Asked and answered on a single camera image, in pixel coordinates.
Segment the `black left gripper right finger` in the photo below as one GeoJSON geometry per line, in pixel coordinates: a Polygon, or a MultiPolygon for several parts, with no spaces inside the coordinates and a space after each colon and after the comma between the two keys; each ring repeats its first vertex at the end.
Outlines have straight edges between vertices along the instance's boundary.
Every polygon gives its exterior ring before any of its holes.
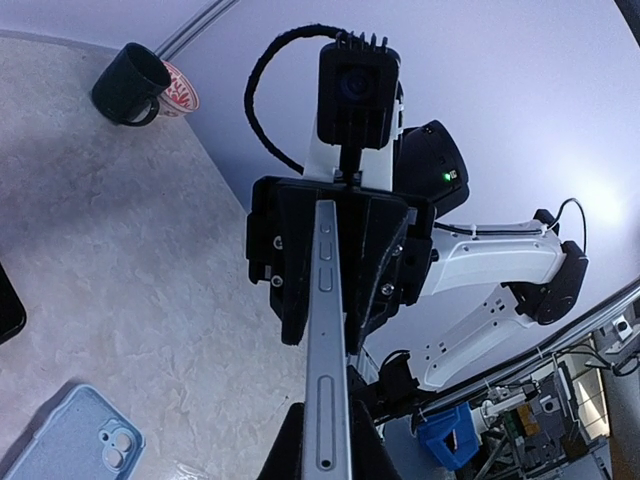
{"type": "Polygon", "coordinates": [[[354,479],[400,478],[366,405],[359,400],[351,401],[351,454],[354,479]]]}

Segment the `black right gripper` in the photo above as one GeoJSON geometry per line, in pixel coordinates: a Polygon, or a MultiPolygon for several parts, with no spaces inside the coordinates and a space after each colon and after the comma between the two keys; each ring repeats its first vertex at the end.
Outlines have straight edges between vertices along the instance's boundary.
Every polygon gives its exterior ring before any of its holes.
{"type": "Polygon", "coordinates": [[[435,220],[468,199],[468,173],[437,120],[406,129],[394,152],[389,192],[274,176],[254,183],[248,276],[252,283],[270,282],[270,307],[282,323],[284,344],[298,345],[307,324],[319,200],[336,206],[346,351],[359,352],[400,306],[418,301],[435,260],[435,220]]]}

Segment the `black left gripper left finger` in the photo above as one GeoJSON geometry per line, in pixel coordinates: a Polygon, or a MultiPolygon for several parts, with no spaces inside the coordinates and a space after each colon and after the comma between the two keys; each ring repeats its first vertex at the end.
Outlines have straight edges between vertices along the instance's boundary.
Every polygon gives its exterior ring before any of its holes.
{"type": "Polygon", "coordinates": [[[258,480],[299,480],[302,469],[304,404],[293,403],[285,416],[258,480]]]}

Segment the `silver edged black smartphone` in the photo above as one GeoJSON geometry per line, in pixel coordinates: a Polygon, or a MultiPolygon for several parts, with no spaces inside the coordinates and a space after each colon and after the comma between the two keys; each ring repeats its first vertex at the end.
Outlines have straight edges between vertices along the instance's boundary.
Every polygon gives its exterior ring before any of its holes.
{"type": "Polygon", "coordinates": [[[311,251],[303,479],[352,477],[349,409],[336,206],[319,200],[311,251]]]}

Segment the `light blue phone case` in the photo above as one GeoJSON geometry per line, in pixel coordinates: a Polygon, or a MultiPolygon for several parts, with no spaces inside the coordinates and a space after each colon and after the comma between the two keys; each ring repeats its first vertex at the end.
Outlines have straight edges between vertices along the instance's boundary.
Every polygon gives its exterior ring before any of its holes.
{"type": "Polygon", "coordinates": [[[141,431],[96,388],[61,400],[4,479],[129,479],[146,447],[141,431]]]}

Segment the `black phone case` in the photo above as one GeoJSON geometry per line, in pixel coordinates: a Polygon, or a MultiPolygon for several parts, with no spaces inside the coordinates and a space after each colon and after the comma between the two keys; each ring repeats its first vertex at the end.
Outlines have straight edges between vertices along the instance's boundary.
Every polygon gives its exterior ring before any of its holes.
{"type": "Polygon", "coordinates": [[[3,267],[0,268],[0,342],[18,335],[27,322],[26,310],[3,267]]]}

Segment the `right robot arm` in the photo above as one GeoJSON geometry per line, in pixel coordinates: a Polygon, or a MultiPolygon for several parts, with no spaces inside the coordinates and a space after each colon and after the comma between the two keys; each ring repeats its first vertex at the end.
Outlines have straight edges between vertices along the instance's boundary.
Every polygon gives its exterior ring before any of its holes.
{"type": "Polygon", "coordinates": [[[489,285],[485,304],[430,347],[424,383],[444,386],[517,331],[549,325],[575,305],[588,259],[559,236],[558,219],[452,226],[440,217],[468,197],[468,173],[438,121],[406,129],[391,190],[266,176],[253,188],[246,257],[270,285],[282,340],[309,341],[307,382],[346,382],[346,358],[402,306],[489,285]]]}

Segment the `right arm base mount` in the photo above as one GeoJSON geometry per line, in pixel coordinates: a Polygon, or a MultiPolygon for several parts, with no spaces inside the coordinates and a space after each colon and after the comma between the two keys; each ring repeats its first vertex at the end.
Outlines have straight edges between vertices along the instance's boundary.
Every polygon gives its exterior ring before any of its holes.
{"type": "Polygon", "coordinates": [[[366,407],[375,426],[413,414],[424,400],[419,381],[411,374],[408,350],[396,350],[384,361],[376,380],[367,382],[357,360],[347,363],[347,385],[352,399],[366,407]]]}

